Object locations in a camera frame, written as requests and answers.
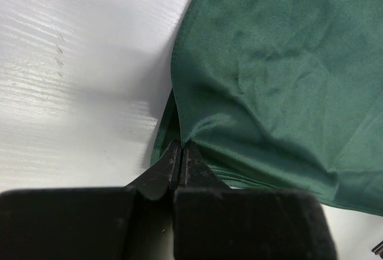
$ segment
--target green fabric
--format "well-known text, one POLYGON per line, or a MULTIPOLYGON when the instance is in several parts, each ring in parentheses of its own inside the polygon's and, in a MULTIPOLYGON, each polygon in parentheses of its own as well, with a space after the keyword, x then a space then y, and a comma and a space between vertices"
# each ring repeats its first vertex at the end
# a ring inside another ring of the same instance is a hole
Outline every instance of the green fabric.
POLYGON ((181 140, 229 185, 383 215, 383 0, 193 0, 171 71, 181 140))

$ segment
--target white table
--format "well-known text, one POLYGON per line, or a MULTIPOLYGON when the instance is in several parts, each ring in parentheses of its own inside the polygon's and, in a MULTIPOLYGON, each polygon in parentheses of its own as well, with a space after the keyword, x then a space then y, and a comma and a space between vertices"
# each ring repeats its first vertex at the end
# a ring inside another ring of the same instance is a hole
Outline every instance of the white table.
MULTIPOLYGON (((0 191, 122 186, 149 165, 189 0, 0 0, 0 191)), ((325 207, 341 260, 383 218, 325 207)))

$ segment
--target green cloth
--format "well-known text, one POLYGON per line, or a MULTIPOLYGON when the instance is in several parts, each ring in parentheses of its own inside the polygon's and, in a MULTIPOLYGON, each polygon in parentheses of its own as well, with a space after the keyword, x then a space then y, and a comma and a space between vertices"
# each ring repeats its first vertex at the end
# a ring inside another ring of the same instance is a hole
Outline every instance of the green cloth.
POLYGON ((153 161, 180 134, 231 186, 383 215, 383 0, 192 0, 171 71, 153 161))

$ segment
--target white surface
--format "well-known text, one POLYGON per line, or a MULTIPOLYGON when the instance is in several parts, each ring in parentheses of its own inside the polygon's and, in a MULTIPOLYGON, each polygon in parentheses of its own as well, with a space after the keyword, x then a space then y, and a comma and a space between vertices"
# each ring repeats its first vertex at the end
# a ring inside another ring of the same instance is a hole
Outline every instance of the white surface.
MULTIPOLYGON (((188 0, 0 0, 0 191, 119 186, 148 167, 188 0)), ((383 218, 325 207, 341 260, 383 218)))

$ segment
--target folded green cloth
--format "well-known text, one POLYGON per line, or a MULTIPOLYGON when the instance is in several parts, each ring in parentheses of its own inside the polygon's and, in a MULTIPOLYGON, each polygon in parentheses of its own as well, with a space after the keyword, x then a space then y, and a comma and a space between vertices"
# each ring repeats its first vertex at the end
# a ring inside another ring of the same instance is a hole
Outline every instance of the folded green cloth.
POLYGON ((153 161, 192 139, 231 186, 383 215, 383 0, 193 0, 171 71, 153 161))

